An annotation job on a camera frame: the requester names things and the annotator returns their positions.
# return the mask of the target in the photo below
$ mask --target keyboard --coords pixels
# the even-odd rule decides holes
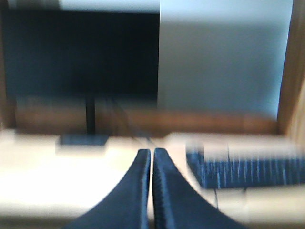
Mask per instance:
[[[205,160],[200,150],[187,150],[187,163],[203,188],[237,188],[305,183],[305,157]]]

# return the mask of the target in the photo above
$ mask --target white wall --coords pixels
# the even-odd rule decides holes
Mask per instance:
[[[276,117],[292,0],[162,0],[159,107]]]
[[[64,10],[160,12],[159,0],[60,0]]]

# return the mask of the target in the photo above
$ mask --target black monitor screen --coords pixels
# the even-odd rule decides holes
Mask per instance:
[[[157,98],[158,13],[4,10],[8,97]]]

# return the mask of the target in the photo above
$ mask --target monitor stand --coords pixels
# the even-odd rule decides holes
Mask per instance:
[[[95,99],[93,96],[86,97],[86,134],[66,134],[60,137],[61,145],[79,146],[103,146],[109,136],[96,134],[95,129]]]

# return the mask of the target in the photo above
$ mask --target desk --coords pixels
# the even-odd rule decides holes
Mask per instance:
[[[283,137],[173,133],[148,142],[143,138],[110,137],[104,147],[58,147],[54,135],[0,134],[1,228],[58,228],[103,199],[121,180],[139,148],[168,150],[192,187],[215,206],[214,191],[201,189],[186,165],[185,146],[197,142],[206,152],[223,148],[295,150]],[[220,190],[219,209],[253,228],[305,227],[305,186]],[[149,218],[153,219],[150,192]]]

